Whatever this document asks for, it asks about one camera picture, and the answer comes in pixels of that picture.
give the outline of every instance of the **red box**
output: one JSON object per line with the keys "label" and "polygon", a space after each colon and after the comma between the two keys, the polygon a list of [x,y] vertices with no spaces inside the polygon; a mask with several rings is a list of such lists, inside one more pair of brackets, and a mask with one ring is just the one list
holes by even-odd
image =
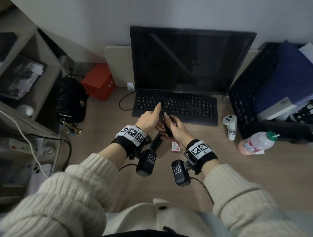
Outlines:
{"label": "red box", "polygon": [[101,100],[107,100],[116,87],[107,63],[98,63],[81,83],[90,96]]}

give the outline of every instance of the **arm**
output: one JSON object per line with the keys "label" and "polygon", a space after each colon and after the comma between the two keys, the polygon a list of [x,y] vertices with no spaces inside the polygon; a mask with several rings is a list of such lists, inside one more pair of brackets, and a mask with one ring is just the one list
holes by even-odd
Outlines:
{"label": "arm", "polygon": [[[194,139],[184,124],[172,116],[177,127],[165,116],[165,122],[174,138],[163,140],[177,142],[182,149]],[[261,186],[250,183],[230,165],[213,159],[202,167],[204,184],[213,201],[213,213],[236,236],[305,236]]]}
{"label": "arm", "polygon": [[[146,134],[160,127],[160,110],[161,104],[146,112],[136,126]],[[124,148],[113,143],[55,173],[3,219],[0,229],[5,236],[102,236],[111,204],[108,186],[125,159]]]}

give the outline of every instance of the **green bottle cap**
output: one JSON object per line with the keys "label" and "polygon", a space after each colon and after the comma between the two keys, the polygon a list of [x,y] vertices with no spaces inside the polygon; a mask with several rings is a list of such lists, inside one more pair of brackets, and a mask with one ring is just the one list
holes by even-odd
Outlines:
{"label": "green bottle cap", "polygon": [[274,132],[267,132],[266,135],[272,141],[277,141],[278,140],[278,136],[279,136],[279,134],[276,134]]}

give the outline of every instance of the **sweater sleeve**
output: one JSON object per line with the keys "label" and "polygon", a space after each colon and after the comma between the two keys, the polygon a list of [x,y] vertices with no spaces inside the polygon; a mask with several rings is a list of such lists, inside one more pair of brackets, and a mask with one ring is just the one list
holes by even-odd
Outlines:
{"label": "sweater sleeve", "polygon": [[0,228],[5,236],[101,236],[111,201],[108,185],[117,172],[109,160],[91,154],[47,179]]}
{"label": "sweater sleeve", "polygon": [[305,236],[261,186],[248,182],[230,165],[215,167],[204,179],[213,213],[229,231],[245,236]]}

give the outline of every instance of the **black handbag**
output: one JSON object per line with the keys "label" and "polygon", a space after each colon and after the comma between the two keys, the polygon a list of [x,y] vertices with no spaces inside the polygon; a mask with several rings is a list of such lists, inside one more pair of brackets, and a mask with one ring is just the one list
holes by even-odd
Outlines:
{"label": "black handbag", "polygon": [[59,80],[59,96],[57,99],[56,116],[61,124],[70,130],[70,135],[81,134],[78,123],[86,115],[87,94],[84,86],[73,76],[66,76]]}

